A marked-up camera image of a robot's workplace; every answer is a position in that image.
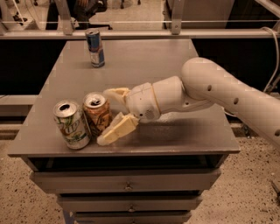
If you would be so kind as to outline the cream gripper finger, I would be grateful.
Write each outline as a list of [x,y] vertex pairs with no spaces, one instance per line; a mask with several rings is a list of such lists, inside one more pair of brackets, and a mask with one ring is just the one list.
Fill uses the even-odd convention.
[[132,114],[118,113],[111,124],[97,137],[99,145],[109,145],[121,137],[134,131],[139,124],[139,119]]
[[126,107],[126,96],[130,90],[127,87],[109,88],[103,91],[103,94],[111,99],[119,102]]

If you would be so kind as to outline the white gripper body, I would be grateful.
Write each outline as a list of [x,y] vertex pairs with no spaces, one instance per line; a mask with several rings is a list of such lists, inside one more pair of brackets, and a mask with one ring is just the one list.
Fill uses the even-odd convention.
[[160,117],[154,89],[149,82],[133,87],[125,101],[128,111],[141,123],[149,123]]

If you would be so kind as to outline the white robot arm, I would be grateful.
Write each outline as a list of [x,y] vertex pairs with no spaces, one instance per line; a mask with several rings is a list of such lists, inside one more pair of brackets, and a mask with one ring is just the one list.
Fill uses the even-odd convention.
[[103,92],[121,103],[128,114],[118,114],[97,137],[108,145],[169,112],[193,112],[218,104],[237,116],[259,136],[280,147],[280,100],[236,79],[224,68],[205,58],[189,59],[181,75],[128,89]]

